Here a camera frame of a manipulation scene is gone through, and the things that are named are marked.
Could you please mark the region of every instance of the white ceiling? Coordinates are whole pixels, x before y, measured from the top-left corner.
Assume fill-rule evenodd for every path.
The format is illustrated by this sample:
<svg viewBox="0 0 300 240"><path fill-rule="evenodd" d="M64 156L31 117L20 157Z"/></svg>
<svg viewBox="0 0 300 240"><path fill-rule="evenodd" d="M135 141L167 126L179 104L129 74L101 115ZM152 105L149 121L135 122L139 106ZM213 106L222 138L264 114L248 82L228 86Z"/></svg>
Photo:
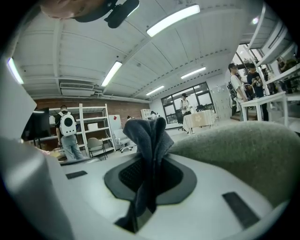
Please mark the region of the white ceiling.
<svg viewBox="0 0 300 240"><path fill-rule="evenodd" d="M101 86L116 60L123 66L106 88L99 87L106 95L146 99L146 93L161 85L162 91L184 86L180 76L201 66L206 67L199 75L203 82L226 69L238 44L254 33L249 22L261 11L253 11L246 0L140 2L117 29L110 29L103 18L79 23L40 13L21 35L13 55L27 92L33 98L59 97L60 83L68 80ZM194 3L201 8L199 14L153 38L146 34L149 26Z"/></svg>

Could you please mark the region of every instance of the white backpack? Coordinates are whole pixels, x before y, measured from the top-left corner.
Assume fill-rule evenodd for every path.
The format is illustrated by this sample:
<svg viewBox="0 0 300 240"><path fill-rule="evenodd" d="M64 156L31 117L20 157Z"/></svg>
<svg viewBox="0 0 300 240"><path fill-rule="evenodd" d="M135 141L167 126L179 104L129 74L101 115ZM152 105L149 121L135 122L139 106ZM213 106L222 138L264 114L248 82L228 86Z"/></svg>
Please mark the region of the white backpack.
<svg viewBox="0 0 300 240"><path fill-rule="evenodd" d="M63 114L58 113L60 118L60 132L63 136L71 136L76 134L76 122L70 112Z"/></svg>

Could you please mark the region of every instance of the fluorescent light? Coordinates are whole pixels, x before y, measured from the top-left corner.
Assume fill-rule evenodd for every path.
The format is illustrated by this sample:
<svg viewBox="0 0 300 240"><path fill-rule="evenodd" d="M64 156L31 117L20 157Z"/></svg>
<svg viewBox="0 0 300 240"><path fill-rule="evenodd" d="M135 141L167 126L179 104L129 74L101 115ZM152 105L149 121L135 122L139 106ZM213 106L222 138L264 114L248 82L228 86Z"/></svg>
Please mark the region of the fluorescent light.
<svg viewBox="0 0 300 240"><path fill-rule="evenodd" d="M194 71L194 72L191 72L191 73L189 73L189 74L186 74L186 75L182 76L181 79L184 79L184 78L186 78L186 77L188 77L188 76L191 76L191 75L193 75L193 74L195 74L195 73L199 73L199 72L201 72L201 71L204 71L205 69L206 69L206 67L203 67L203 68L201 68L201 69L198 69L198 70L196 70L196 71Z"/></svg>
<svg viewBox="0 0 300 240"><path fill-rule="evenodd" d="M119 68L122 66L122 63L119 61L116 61L112 67L111 70L109 70L109 73L107 74L107 76L105 77L101 87L106 87L108 85L108 83L111 81L111 79L113 78L113 76L116 74L116 72L119 70Z"/></svg>
<svg viewBox="0 0 300 240"><path fill-rule="evenodd" d="M180 100L181 98L178 98L178 99L176 99L176 100L174 100L174 101L177 101L177 100ZM171 101L171 103L172 103L173 101Z"/></svg>
<svg viewBox="0 0 300 240"><path fill-rule="evenodd" d="M170 25L197 13L200 13L199 5L195 4L189 6L183 10L173 13L172 15L156 23L153 27L148 29L146 32L150 35L150 37L153 37L154 35L158 34L160 31L164 30Z"/></svg>
<svg viewBox="0 0 300 240"><path fill-rule="evenodd" d="M8 60L8 66L9 66L9 68L10 68L12 74L14 75L15 79L16 79L20 84L23 84L24 82L23 82L23 80L22 80L20 74L18 73L18 70L17 70L17 68L15 67L15 62L14 62L14 60L13 60L12 58L10 58L10 59Z"/></svg>
<svg viewBox="0 0 300 240"><path fill-rule="evenodd" d="M130 14L128 14L127 17L129 17L134 11L136 11L136 9L137 9L139 6L140 6L140 3L139 3L139 5L137 5L137 7L136 7L135 9L133 9L133 11L132 11Z"/></svg>
<svg viewBox="0 0 300 240"><path fill-rule="evenodd" d="M158 91L158 90L160 90L160 89L162 89L162 88L164 88L164 86L160 86L159 88L154 89L153 91L147 93L146 95L147 95L147 96L148 96L148 95L151 95L153 92L156 92L156 91Z"/></svg>
<svg viewBox="0 0 300 240"><path fill-rule="evenodd" d="M203 91L200 91L200 92L197 92L196 94L198 94L198 93L202 93ZM193 94L191 94L191 95L194 95L194 93Z"/></svg>
<svg viewBox="0 0 300 240"><path fill-rule="evenodd" d="M252 20L252 24L257 24L258 23L258 17L256 17L256 18L253 18L253 20Z"/></svg>

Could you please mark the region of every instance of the air conditioner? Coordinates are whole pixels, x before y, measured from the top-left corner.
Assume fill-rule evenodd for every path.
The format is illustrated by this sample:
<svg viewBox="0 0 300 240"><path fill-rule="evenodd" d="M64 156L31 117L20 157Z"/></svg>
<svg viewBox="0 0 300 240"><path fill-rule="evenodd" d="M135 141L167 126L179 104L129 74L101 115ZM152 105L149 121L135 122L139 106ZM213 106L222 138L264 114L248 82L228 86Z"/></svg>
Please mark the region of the air conditioner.
<svg viewBox="0 0 300 240"><path fill-rule="evenodd" d="M95 94L92 84L61 82L60 89L62 95L66 97L90 97Z"/></svg>

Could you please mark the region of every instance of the brick wall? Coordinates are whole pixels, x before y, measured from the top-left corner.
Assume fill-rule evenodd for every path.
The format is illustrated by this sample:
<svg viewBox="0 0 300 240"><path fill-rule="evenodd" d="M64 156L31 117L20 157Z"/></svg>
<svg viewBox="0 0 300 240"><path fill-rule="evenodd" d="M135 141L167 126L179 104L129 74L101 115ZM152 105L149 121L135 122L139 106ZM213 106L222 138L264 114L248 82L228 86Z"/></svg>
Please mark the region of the brick wall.
<svg viewBox="0 0 300 240"><path fill-rule="evenodd" d="M114 101L114 100L102 100L102 99L78 99L78 98L58 98L58 99L40 99L35 100L37 103L37 108L59 108L62 105L66 105L67 107L78 107L80 103L83 104L84 107L88 106L105 106L107 104L107 110L109 115L120 115L122 127L124 127L127 116L130 115L137 119L141 119L141 109L149 109L149 104L143 103L133 103L133 102L125 102L125 101ZM85 118L93 118L100 117L101 113L85 113ZM103 122L98 122L98 127L103 127ZM56 135L55 128L51 128L51 134ZM91 137L95 137L98 139L104 138L104 131L92 132L86 134L87 139ZM78 143L83 144L83 139L81 135L78 135ZM42 148L44 150L53 150L57 147L57 139L48 140L42 142Z"/></svg>

